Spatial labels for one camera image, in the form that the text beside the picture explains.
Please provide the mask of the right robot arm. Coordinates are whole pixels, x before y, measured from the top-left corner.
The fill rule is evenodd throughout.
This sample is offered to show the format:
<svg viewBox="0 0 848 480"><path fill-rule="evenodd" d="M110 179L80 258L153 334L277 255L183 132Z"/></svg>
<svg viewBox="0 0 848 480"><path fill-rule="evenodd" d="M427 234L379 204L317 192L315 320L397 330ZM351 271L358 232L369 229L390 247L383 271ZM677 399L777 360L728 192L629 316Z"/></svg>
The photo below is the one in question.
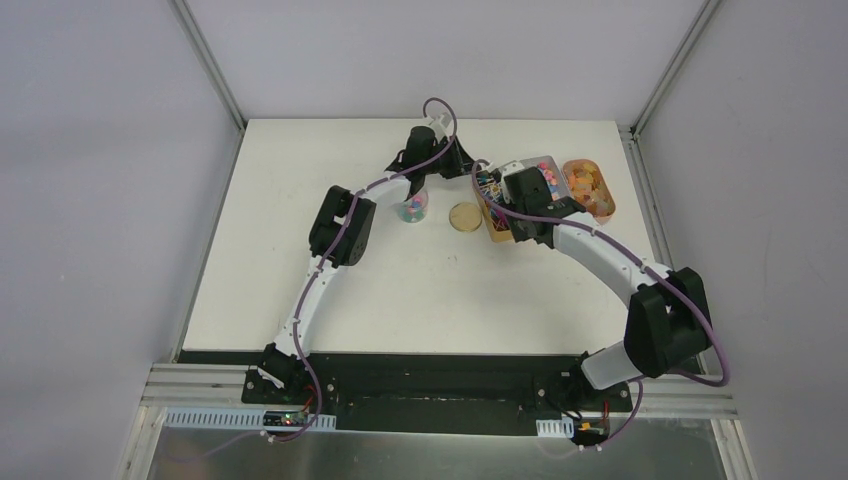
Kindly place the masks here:
<svg viewBox="0 0 848 480"><path fill-rule="evenodd" d="M567 384L569 400L595 408L608 388L657 378L713 345L705 289L690 268L677 271L637 256L605 233L570 196L554 198L542 171L517 167L502 178L513 238L577 261L626 306L622 340L588 355Z"/></svg>

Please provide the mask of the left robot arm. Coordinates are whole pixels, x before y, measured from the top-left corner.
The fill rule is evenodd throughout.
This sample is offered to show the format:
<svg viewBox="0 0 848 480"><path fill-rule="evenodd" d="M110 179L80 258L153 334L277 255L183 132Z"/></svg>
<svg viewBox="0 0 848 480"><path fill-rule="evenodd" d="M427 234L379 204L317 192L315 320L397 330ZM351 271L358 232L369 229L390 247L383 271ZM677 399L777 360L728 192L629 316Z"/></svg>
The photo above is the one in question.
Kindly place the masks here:
<svg viewBox="0 0 848 480"><path fill-rule="evenodd" d="M330 187L309 231L310 260L301 292L257 364L259 377L279 403L293 404L303 396L303 376L313 374L306 361L310 323L333 281L364 256L377 208L411 200L429 175L465 176L471 163L457 134L431 122L411 129L405 148L377 180L357 191Z"/></svg>

